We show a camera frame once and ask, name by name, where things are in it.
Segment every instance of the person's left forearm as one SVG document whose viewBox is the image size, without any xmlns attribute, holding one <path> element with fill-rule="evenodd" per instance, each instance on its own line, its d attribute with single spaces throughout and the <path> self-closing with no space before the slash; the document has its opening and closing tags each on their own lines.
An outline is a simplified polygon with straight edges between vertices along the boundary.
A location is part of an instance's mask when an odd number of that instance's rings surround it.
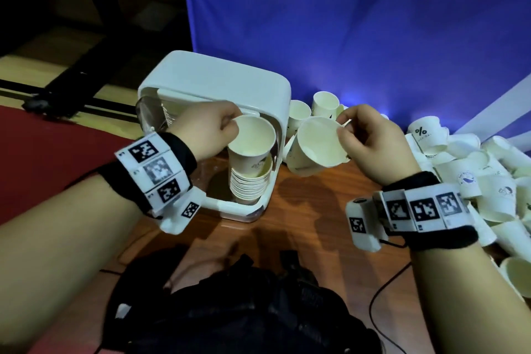
<svg viewBox="0 0 531 354">
<path fill-rule="evenodd" d="M 0 227 L 0 348 L 45 328 L 143 216 L 93 176 Z"/>
</svg>

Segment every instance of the person's left hand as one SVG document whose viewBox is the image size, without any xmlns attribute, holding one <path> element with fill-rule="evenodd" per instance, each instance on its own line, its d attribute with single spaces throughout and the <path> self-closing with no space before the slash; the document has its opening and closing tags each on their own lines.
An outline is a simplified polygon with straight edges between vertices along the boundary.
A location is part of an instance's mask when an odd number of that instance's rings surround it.
<svg viewBox="0 0 531 354">
<path fill-rule="evenodd" d="M 241 114 L 229 101 L 196 103 L 179 115 L 168 132 L 181 139 L 199 162 L 214 157 L 238 136 L 232 119 Z"/>
</svg>

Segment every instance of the person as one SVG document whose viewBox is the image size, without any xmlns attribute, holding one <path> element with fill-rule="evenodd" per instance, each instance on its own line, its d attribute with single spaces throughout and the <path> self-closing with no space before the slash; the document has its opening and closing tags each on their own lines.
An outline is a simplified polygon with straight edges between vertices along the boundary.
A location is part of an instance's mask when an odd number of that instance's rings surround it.
<svg viewBox="0 0 531 354">
<path fill-rule="evenodd" d="M 231 102 L 194 104 L 168 132 L 201 161 L 237 136 L 231 119 L 239 115 Z M 342 146 L 384 190 L 436 183 L 421 172 L 395 123 L 368 105 L 348 108 L 337 120 L 343 124 L 348 119 L 352 121 L 338 130 Z M 136 203 L 95 175 L 3 224 L 0 352 L 27 350 L 142 216 Z M 516 354 L 531 347 L 531 313 L 494 268 L 471 226 L 405 239 L 437 353 Z M 356 352 L 355 347 L 349 350 Z"/>
</svg>

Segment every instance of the blue backdrop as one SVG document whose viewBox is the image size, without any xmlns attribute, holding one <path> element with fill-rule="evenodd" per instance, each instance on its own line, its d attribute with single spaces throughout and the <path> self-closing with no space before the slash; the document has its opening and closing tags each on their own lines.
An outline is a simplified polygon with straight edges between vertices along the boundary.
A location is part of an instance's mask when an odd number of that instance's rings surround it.
<svg viewBox="0 0 531 354">
<path fill-rule="evenodd" d="M 188 0 L 194 50 L 455 131 L 531 72 L 531 0 Z M 531 86 L 528 88 L 531 110 Z M 531 113 L 503 129 L 531 130 Z"/>
</svg>

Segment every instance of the black bag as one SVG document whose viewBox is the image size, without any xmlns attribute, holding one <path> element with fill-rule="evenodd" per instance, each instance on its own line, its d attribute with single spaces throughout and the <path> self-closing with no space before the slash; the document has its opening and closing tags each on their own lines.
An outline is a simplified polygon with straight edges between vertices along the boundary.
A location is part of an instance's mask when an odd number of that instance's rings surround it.
<svg viewBox="0 0 531 354">
<path fill-rule="evenodd" d="M 296 251 L 280 253 L 286 273 L 279 277 L 242 255 L 229 270 L 170 294 L 162 287 L 181 258 L 178 248 L 169 249 L 128 266 L 107 306 L 103 348 L 127 354 L 382 352 L 376 332 L 350 316 L 334 291 L 319 287 Z M 119 304 L 131 306 L 123 319 L 115 317 Z"/>
</svg>

